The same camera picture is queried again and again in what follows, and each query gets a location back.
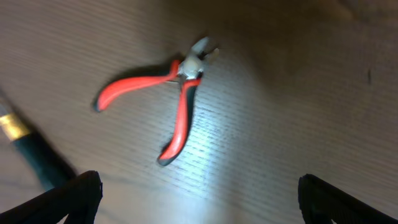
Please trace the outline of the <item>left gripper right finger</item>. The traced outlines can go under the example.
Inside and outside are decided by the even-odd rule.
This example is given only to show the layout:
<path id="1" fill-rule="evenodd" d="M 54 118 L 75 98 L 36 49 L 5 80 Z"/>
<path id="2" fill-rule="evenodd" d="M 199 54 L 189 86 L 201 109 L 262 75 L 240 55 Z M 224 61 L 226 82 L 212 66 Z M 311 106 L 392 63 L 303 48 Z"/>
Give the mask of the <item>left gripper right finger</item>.
<path id="1" fill-rule="evenodd" d="M 298 203 L 305 224 L 397 224 L 396 219 L 312 174 L 299 178 Z"/>

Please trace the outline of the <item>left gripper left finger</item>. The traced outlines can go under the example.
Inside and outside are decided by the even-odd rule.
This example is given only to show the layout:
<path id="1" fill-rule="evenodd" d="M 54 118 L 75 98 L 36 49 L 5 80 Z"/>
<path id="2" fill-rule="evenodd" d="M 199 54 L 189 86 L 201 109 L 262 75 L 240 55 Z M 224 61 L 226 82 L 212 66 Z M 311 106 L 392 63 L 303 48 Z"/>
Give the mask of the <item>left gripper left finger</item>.
<path id="1" fill-rule="evenodd" d="M 1 213 L 1 223 L 93 224 L 103 197 L 97 171 L 89 170 L 61 187 L 49 190 Z"/>

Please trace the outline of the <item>red handled cutting pliers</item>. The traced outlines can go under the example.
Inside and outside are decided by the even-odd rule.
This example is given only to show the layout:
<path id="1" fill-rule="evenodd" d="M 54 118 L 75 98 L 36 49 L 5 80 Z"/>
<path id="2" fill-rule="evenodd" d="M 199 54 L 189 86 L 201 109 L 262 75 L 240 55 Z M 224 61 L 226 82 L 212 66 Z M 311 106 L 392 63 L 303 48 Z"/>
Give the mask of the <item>red handled cutting pliers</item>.
<path id="1" fill-rule="evenodd" d="M 183 60 L 172 60 L 168 67 L 160 68 L 156 72 L 127 75 L 109 82 L 96 95 L 93 109 L 97 112 L 102 112 L 117 97 L 130 91 L 166 82 L 178 83 L 180 93 L 174 133 L 157 158 L 159 165 L 169 165 L 183 151 L 188 141 L 193 123 L 197 89 L 201 84 L 201 79 L 205 69 L 210 64 L 211 58 L 218 53 L 218 48 L 216 47 L 207 51 L 208 43 L 209 38 L 204 36 L 190 47 Z"/>

